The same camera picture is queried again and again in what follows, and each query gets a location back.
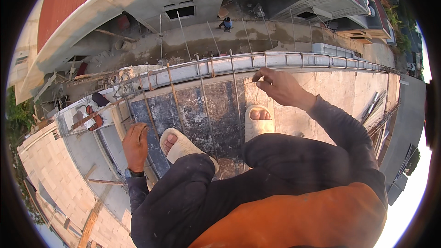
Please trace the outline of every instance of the person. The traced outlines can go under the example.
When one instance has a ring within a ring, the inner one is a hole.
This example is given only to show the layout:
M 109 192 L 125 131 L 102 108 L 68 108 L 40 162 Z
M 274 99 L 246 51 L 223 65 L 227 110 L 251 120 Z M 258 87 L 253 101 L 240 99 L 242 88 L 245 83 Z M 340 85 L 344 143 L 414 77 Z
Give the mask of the person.
M 366 129 L 320 95 L 305 91 L 287 72 L 261 68 L 252 81 L 280 105 L 308 113 L 336 145 L 271 133 L 270 113 L 255 105 L 247 109 L 250 119 L 245 121 L 245 137 L 252 139 L 243 146 L 243 160 L 252 169 L 212 182 L 216 160 L 168 129 L 161 148 L 173 165 L 149 192 L 142 172 L 148 127 L 134 124 L 123 140 L 134 244 L 375 245 L 387 216 L 387 196 Z
M 223 31 L 231 33 L 230 29 L 233 28 L 233 21 L 229 17 L 226 17 L 223 19 L 222 23 L 219 24 L 219 26 L 216 29 L 220 30 L 222 29 L 222 26 L 223 26 Z

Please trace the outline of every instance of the wristwatch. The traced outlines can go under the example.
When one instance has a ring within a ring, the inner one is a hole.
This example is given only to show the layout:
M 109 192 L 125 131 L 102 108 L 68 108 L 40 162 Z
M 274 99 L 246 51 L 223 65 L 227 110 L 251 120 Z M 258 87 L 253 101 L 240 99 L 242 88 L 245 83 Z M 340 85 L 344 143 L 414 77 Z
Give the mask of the wristwatch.
M 135 173 L 133 170 L 131 169 L 125 169 L 124 171 L 124 176 L 126 178 L 135 178 L 135 177 L 143 177 L 144 176 L 144 172 L 140 172 L 140 173 Z

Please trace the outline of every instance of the tree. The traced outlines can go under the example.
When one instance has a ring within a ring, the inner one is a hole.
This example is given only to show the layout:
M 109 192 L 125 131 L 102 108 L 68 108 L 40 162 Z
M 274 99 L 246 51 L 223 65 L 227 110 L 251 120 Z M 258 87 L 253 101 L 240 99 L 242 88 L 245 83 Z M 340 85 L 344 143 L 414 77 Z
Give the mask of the tree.
M 12 155 L 12 167 L 15 181 L 20 188 L 22 200 L 28 209 L 29 215 L 36 224 L 44 224 L 43 217 L 38 212 L 38 209 L 32 202 L 29 192 L 26 189 L 24 180 L 27 177 L 23 163 L 17 152 L 17 147 L 21 145 L 24 140 L 24 135 L 27 134 L 31 128 L 32 114 L 34 113 L 31 100 L 16 105 L 14 87 L 7 90 L 6 97 L 6 139 L 9 143 L 9 149 Z
M 412 175 L 412 173 L 414 172 L 414 170 L 416 168 L 416 165 L 418 164 L 420 157 L 421 157 L 421 155 L 419 153 L 419 150 L 418 150 L 418 148 L 416 148 L 415 152 L 413 152 L 413 155 L 409 159 L 409 162 L 407 163 L 406 168 L 404 169 L 404 173 L 407 176 Z

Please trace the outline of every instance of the orange shirt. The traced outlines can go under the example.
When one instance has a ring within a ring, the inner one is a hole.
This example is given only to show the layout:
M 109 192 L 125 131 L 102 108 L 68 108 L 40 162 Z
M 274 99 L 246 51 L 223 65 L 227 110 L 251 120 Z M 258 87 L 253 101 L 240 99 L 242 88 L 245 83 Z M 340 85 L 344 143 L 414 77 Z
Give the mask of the orange shirt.
M 386 216 L 387 209 L 368 185 L 351 183 L 242 204 L 189 247 L 373 247 Z

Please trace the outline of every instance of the sleeve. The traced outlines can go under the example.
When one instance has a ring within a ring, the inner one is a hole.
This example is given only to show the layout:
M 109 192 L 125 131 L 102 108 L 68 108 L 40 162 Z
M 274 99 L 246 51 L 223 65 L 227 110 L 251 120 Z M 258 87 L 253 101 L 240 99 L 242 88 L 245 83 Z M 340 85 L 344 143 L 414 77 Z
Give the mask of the sleeve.
M 322 126 L 337 146 L 348 152 L 352 181 L 370 186 L 383 204 L 387 204 L 385 177 L 378 171 L 372 140 L 365 127 L 344 110 L 323 100 L 320 95 L 317 95 L 317 101 L 308 114 Z
M 131 214 L 144 202 L 149 189 L 147 188 L 147 179 L 145 176 L 136 178 L 126 178 L 129 187 Z

